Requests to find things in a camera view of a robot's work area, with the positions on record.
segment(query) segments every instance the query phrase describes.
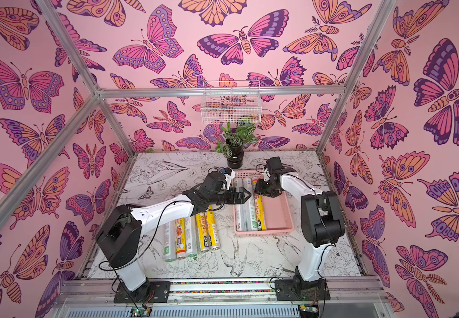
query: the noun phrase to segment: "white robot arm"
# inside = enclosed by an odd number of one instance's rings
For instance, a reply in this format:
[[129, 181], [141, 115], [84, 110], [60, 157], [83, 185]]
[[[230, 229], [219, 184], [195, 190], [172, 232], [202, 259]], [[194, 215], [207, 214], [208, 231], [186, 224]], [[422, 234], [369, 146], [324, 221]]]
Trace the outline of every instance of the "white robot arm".
[[[331, 191], [311, 186], [290, 167], [284, 168], [279, 157], [267, 160], [264, 179], [258, 180], [255, 192], [275, 197], [287, 191], [302, 203], [302, 232], [311, 243], [306, 246], [298, 265], [299, 289], [309, 289], [309, 282], [317, 281], [329, 249], [344, 234], [344, 223], [337, 197]], [[108, 217], [97, 233], [97, 242], [109, 264], [116, 270], [129, 291], [146, 282], [143, 269], [136, 260], [139, 238], [158, 226], [178, 218], [190, 217], [206, 211], [209, 205], [243, 204], [251, 193], [243, 187], [231, 188], [235, 173], [225, 168], [212, 171], [205, 181], [173, 199], [149, 206], [119, 206]], [[327, 211], [321, 216], [319, 209]]]

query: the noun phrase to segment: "metal rail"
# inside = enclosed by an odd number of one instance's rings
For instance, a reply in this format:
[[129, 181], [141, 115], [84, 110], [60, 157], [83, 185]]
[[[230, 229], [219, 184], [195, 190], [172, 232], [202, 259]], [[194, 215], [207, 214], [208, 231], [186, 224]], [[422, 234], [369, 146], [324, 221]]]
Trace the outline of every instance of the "metal rail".
[[364, 68], [365, 63], [367, 62], [367, 59], [369, 58], [369, 55], [371, 54], [371, 51], [373, 50], [373, 47], [376, 44], [376, 41], [378, 40], [378, 37], [381, 34], [383, 27], [385, 26], [386, 22], [389, 21], [388, 17], [394, 10], [395, 2], [396, 0], [382, 0], [379, 4], [378, 10], [374, 15], [373, 21], [371, 21], [369, 28], [367, 28], [367, 34], [364, 38], [364, 41], [362, 42], [362, 45], [360, 46], [360, 49], [358, 50], [357, 57], [353, 62], [353, 67], [349, 72], [346, 81], [344, 82], [347, 89], [344, 92], [344, 94], [339, 96], [339, 98], [337, 99], [337, 102], [334, 108], [332, 109], [332, 113], [328, 118], [328, 122], [325, 125], [325, 129], [320, 138], [320, 142], [318, 143], [318, 147], [316, 148], [316, 152], [318, 154], [321, 153], [321, 151], [327, 144], [328, 139], [335, 127], [335, 124], [337, 124], [337, 121], [339, 120], [339, 116], [346, 107], [346, 104], [348, 103], [348, 100], [352, 95], [353, 87], [355, 86], [357, 80], [360, 77], [360, 72]]

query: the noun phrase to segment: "purple butterfly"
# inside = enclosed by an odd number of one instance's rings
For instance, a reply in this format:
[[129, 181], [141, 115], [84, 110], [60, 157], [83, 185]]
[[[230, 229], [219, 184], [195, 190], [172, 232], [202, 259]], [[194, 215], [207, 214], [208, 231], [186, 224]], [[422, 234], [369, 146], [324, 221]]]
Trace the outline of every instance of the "purple butterfly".
[[348, 48], [344, 53], [339, 57], [339, 60], [337, 61], [337, 66], [335, 67], [339, 71], [344, 70], [345, 68], [348, 68], [353, 65], [353, 61], [355, 60], [355, 57], [357, 56], [358, 49], [360, 46]]
[[317, 119], [313, 119], [311, 117], [312, 123], [307, 124], [300, 124], [293, 127], [292, 131], [300, 131], [301, 134], [304, 132], [307, 133], [309, 136], [319, 136], [323, 132], [323, 127], [327, 124], [328, 117], [330, 116], [330, 112], [332, 111], [329, 108], [328, 104], [322, 104], [318, 109], [318, 116]]
[[438, 318], [435, 305], [421, 281], [425, 282], [436, 301], [442, 304], [444, 304], [442, 298], [430, 283], [442, 285], [447, 285], [447, 283], [436, 274], [425, 275], [422, 271], [434, 271], [442, 267], [448, 261], [447, 254], [437, 249], [424, 251], [415, 245], [410, 246], [410, 251], [404, 246], [398, 246], [397, 252], [403, 258], [399, 260], [403, 266], [396, 264], [395, 270], [402, 279], [406, 280], [406, 288], [420, 302], [428, 317]]
[[91, 151], [88, 144], [86, 144], [85, 151], [80, 147], [80, 145], [74, 143], [72, 148], [73, 153], [75, 153], [77, 156], [77, 164], [79, 168], [84, 169], [83, 174], [86, 180], [90, 179], [90, 175], [93, 175], [93, 173], [95, 173], [95, 177], [98, 178], [100, 176], [100, 169], [102, 166], [104, 166], [106, 146], [100, 148], [100, 150], [97, 151], [97, 145], [95, 145], [93, 151]]
[[[265, 76], [260, 73], [249, 73], [247, 75], [247, 80], [251, 81], [249, 86], [299, 86], [304, 84], [304, 80], [301, 78], [306, 70], [302, 65], [300, 65], [300, 61], [297, 58], [289, 59], [280, 74], [276, 75], [275, 77], [270, 74], [271, 77], [274, 79], [272, 80], [268, 76]], [[262, 95], [261, 99], [265, 102], [270, 102], [274, 99], [275, 95]]]
[[334, 186], [337, 189], [337, 194], [346, 196], [345, 205], [349, 207], [352, 212], [355, 212], [355, 207], [359, 210], [367, 207], [369, 201], [364, 193], [357, 187], [349, 185], [351, 182], [349, 180], [346, 181], [344, 171], [342, 171], [341, 165], [336, 161], [334, 162], [334, 177], [336, 179], [334, 181]]
[[42, 71], [29, 78], [17, 73], [0, 60], [0, 103], [3, 109], [23, 109], [25, 101], [31, 99], [36, 111], [51, 113], [51, 97], [60, 94], [63, 86], [60, 75]]
[[187, 147], [189, 149], [197, 148], [199, 150], [209, 150], [213, 144], [217, 144], [218, 141], [224, 142], [222, 137], [222, 124], [208, 124], [203, 130], [203, 136], [201, 131], [199, 137], [187, 137], [182, 138], [176, 142], [178, 147]]
[[272, 150], [273, 147], [279, 148], [290, 142], [288, 138], [279, 136], [264, 137], [262, 135], [258, 135], [256, 136], [256, 138], [258, 139], [258, 141], [254, 143], [252, 146], [258, 146], [258, 150]]
[[95, 236], [97, 235], [97, 232], [99, 231], [99, 225], [98, 224], [92, 224], [90, 233], [91, 233], [91, 239], [94, 240]]
[[165, 111], [159, 110], [162, 114], [162, 117], [155, 117], [158, 121], [164, 121], [164, 122], [155, 122], [155, 123], [150, 123], [146, 125], [147, 127], [151, 129], [160, 129], [165, 132], [170, 132], [171, 130], [175, 131], [176, 133], [181, 134], [183, 132], [182, 128], [185, 126], [190, 126], [191, 122], [189, 122], [187, 119], [185, 119], [185, 113], [181, 112], [178, 110], [178, 107], [176, 106], [175, 103], [173, 102], [168, 102], [167, 104], [167, 112], [169, 113], [169, 116], [166, 114]]
[[171, 18], [173, 11], [165, 5], [158, 6], [148, 18], [146, 36], [143, 45], [132, 44], [122, 47], [114, 54], [113, 60], [119, 65], [129, 65], [132, 68], [146, 67], [155, 73], [160, 73], [166, 62], [161, 56], [174, 59], [183, 52], [182, 47], [173, 38], [176, 26]]
[[383, 286], [390, 287], [387, 262], [382, 251], [379, 249], [381, 247], [380, 243], [385, 239], [381, 242], [378, 241], [385, 231], [385, 210], [383, 207], [376, 205], [376, 209], [369, 212], [369, 218], [360, 219], [360, 230], [367, 236], [362, 241], [362, 252], [371, 260], [374, 271], [379, 275]]
[[278, 38], [282, 35], [287, 21], [288, 11], [277, 10], [260, 18], [251, 26], [247, 34], [243, 31], [246, 28], [245, 26], [240, 31], [233, 31], [238, 32], [238, 36], [232, 34], [208, 35], [199, 40], [197, 45], [201, 51], [214, 58], [218, 58], [226, 51], [221, 57], [223, 65], [231, 63], [242, 64], [244, 62], [243, 51], [251, 54], [251, 47], [254, 48], [260, 58], [263, 58], [268, 51], [275, 50], [279, 46], [277, 40], [260, 37]]
[[83, 254], [83, 242], [84, 237], [79, 236], [77, 226], [72, 221], [68, 221], [60, 239], [60, 258], [62, 262], [58, 263], [58, 260], [56, 260], [56, 267], [53, 269], [53, 272], [56, 269], [59, 271], [51, 278], [46, 290], [43, 291], [35, 312], [35, 318], [44, 317], [53, 308], [54, 301], [63, 287], [63, 282], [73, 279], [76, 275], [72, 271], [65, 270], [74, 265], [73, 259]]
[[109, 179], [102, 181], [95, 194], [91, 193], [91, 197], [86, 194], [71, 196], [65, 203], [65, 208], [71, 210], [74, 215], [81, 215], [84, 225], [87, 225], [93, 219], [94, 211], [100, 214], [106, 210], [106, 198], [110, 187]]

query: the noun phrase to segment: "orange butterfly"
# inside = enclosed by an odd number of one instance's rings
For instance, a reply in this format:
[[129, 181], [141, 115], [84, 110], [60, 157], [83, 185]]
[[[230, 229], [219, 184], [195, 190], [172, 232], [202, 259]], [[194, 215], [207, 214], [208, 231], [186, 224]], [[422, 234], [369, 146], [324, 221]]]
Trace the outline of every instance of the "orange butterfly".
[[0, 8], [0, 34], [5, 41], [18, 50], [30, 46], [28, 35], [38, 26], [38, 16], [22, 8]]
[[399, 8], [395, 7], [392, 26], [397, 35], [406, 40], [406, 42], [401, 39], [392, 40], [392, 46], [398, 50], [388, 52], [379, 58], [373, 67], [373, 72], [379, 66], [383, 66], [383, 70], [386, 73], [391, 71], [390, 77], [394, 81], [404, 86], [408, 86], [410, 83], [410, 70], [408, 69], [406, 56], [404, 56], [401, 49], [404, 49], [404, 52], [410, 56], [411, 50], [407, 44], [411, 44], [419, 37], [418, 35], [415, 37], [413, 35], [433, 21], [448, 4], [449, 0], [431, 1], [423, 4], [417, 12], [415, 12], [415, 15], [413, 14], [413, 10], [410, 10], [402, 17], [399, 16]]
[[[10, 226], [13, 229], [19, 220], [24, 220], [29, 216], [33, 216], [36, 210], [40, 210], [42, 214], [54, 214], [56, 218], [56, 209], [59, 207], [61, 198], [60, 195], [67, 187], [68, 181], [68, 168], [64, 167], [58, 170], [49, 180], [46, 185], [42, 187], [46, 176], [43, 176], [43, 181], [40, 186], [34, 187], [24, 197], [23, 201], [19, 204], [17, 209], [12, 213], [16, 217], [16, 221]], [[17, 180], [22, 174], [16, 169], [0, 163], [0, 190], [7, 193], [12, 187], [15, 186]]]
[[[325, 24], [341, 24], [351, 22], [360, 18], [364, 13], [371, 8], [371, 4], [362, 7], [360, 10], [352, 10], [346, 1], [338, 5], [338, 0], [312, 0], [314, 8]], [[312, 17], [312, 22], [316, 27], [305, 30], [305, 33], [315, 32], [320, 30], [326, 34], [337, 34], [339, 29], [332, 25], [321, 25], [321, 22], [315, 17]], [[328, 52], [331, 54], [332, 61], [337, 58], [337, 45], [335, 42], [323, 33], [314, 33], [307, 35], [298, 40], [295, 40], [285, 46], [282, 50], [295, 54], [305, 54], [313, 51], [314, 54]]]
[[228, 14], [241, 14], [247, 0], [182, 0], [178, 6], [192, 13], [201, 12], [201, 21], [211, 26], [222, 25]]
[[[353, 176], [357, 176], [358, 174], [360, 178], [362, 178], [368, 184], [373, 184], [373, 176], [371, 175], [371, 170], [369, 170], [367, 163], [364, 161], [364, 158], [362, 158], [360, 153], [363, 153], [366, 157], [367, 155], [365, 152], [362, 151], [362, 149], [360, 148], [360, 145], [357, 145], [359, 137], [360, 137], [361, 128], [362, 128], [362, 111], [359, 110], [357, 111], [357, 114], [355, 115], [353, 124], [346, 131], [346, 142], [349, 145], [352, 145], [353, 148], [346, 151], [345, 155], [346, 156], [353, 155], [352, 161], [349, 163], [349, 172]], [[364, 133], [365, 131], [362, 133], [362, 141], [360, 143], [364, 141]]]
[[[111, 1], [113, 2], [113, 5], [108, 12]], [[146, 13], [138, 0], [125, 0], [125, 2], [130, 4], [132, 8]], [[125, 22], [125, 10], [121, 5], [120, 0], [70, 0], [67, 3], [67, 9], [75, 14], [92, 16], [95, 18], [99, 18], [107, 12], [106, 17], [104, 18], [104, 22], [112, 25], [113, 27], [122, 26]]]
[[404, 182], [403, 180], [410, 178], [424, 168], [430, 157], [424, 151], [420, 153], [413, 151], [399, 156], [397, 160], [393, 156], [388, 157], [386, 160], [379, 156], [379, 159], [383, 162], [382, 174], [385, 180], [379, 183], [378, 191], [374, 195], [379, 194], [385, 203], [390, 203], [390, 207], [399, 219], [413, 228], [417, 227], [415, 216], [410, 203], [401, 191], [401, 189], [404, 191], [403, 184], [413, 184], [413, 182]]
[[351, 102], [353, 100], [353, 109], [357, 109], [357, 107], [360, 105], [360, 101], [366, 99], [367, 97], [371, 96], [371, 88], [370, 87], [362, 87], [360, 88], [360, 85], [365, 85], [364, 83], [360, 84], [360, 78], [355, 84], [355, 87], [353, 88], [352, 91], [352, 96], [349, 99]]
[[[84, 99], [81, 96], [81, 93], [77, 89], [77, 87], [73, 88], [73, 106], [78, 111], [81, 106], [84, 105]], [[106, 123], [106, 117], [102, 113], [102, 111], [97, 111], [94, 110], [81, 124], [79, 129], [77, 130], [76, 134], [82, 132], [84, 128], [86, 127], [86, 124], [88, 124], [88, 129], [91, 130], [93, 127], [95, 127], [95, 136], [99, 140], [101, 144], [104, 144], [104, 141], [102, 140], [102, 132], [104, 131], [104, 126], [103, 124]]]
[[0, 279], [0, 304], [3, 295], [3, 289], [12, 302], [21, 303], [21, 287], [16, 282], [16, 278], [29, 280], [41, 275], [47, 266], [48, 256], [45, 255], [47, 241], [51, 229], [48, 225], [38, 230], [35, 236], [30, 240], [24, 249], [21, 257], [17, 261], [12, 273], [9, 272], [12, 266], [12, 257], [21, 245], [17, 245], [16, 250], [10, 256], [10, 265], [6, 271], [1, 273]]
[[347, 75], [347, 74], [348, 73], [344, 73], [340, 77], [337, 77], [334, 74], [330, 74], [330, 75], [334, 76], [334, 79], [332, 79], [327, 74], [314, 73], [312, 75], [312, 80], [314, 81], [314, 84], [316, 84], [316, 85], [343, 85], [344, 82], [346, 81], [346, 76], [345, 75]]
[[306, 110], [304, 109], [305, 105], [311, 98], [311, 94], [302, 94], [298, 95], [295, 99], [290, 101], [290, 103], [284, 107], [282, 111], [279, 112], [277, 109], [274, 111], [274, 114], [261, 114], [261, 122], [257, 125], [259, 129], [267, 130], [270, 129], [275, 124], [275, 118], [279, 124], [286, 127], [286, 119], [284, 117], [288, 117], [291, 119], [298, 119], [302, 118], [305, 115]]

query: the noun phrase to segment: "black cable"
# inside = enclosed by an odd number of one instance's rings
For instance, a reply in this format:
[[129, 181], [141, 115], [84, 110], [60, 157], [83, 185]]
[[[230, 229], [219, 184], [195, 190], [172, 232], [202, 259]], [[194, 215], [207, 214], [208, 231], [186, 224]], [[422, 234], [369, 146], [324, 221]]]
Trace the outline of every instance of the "black cable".
[[146, 246], [146, 248], [144, 249], [144, 251], [141, 252], [141, 254], [139, 254], [136, 258], [134, 258], [131, 262], [123, 265], [123, 266], [120, 266], [118, 268], [113, 268], [111, 267], [111, 269], [103, 269], [102, 267], [100, 267], [101, 264], [103, 263], [108, 263], [109, 262], [107, 260], [103, 261], [103, 262], [100, 262], [99, 263], [99, 269], [104, 271], [104, 272], [112, 272], [112, 271], [116, 271], [116, 270], [120, 270], [122, 268], [125, 268], [127, 266], [129, 266], [130, 264], [132, 264], [133, 262], [137, 261], [141, 256], [144, 255], [144, 253], [149, 249], [151, 243], [154, 241], [154, 238], [155, 238], [155, 235], [157, 234], [157, 230], [159, 229], [159, 224], [161, 223], [161, 218], [162, 218], [162, 215], [164, 214], [164, 211], [167, 209], [167, 207], [169, 207], [170, 205], [172, 204], [175, 204], [177, 202], [187, 202], [187, 203], [192, 203], [191, 201], [186, 201], [186, 200], [177, 200], [177, 201], [173, 201], [173, 202], [170, 202], [166, 207], [164, 207], [162, 209], [162, 212], [161, 212], [161, 215], [159, 216], [159, 220], [157, 221], [157, 227], [155, 228], [155, 232], [154, 232], [154, 235], [151, 237], [151, 240], [150, 240], [150, 243], [148, 244], [148, 246]]

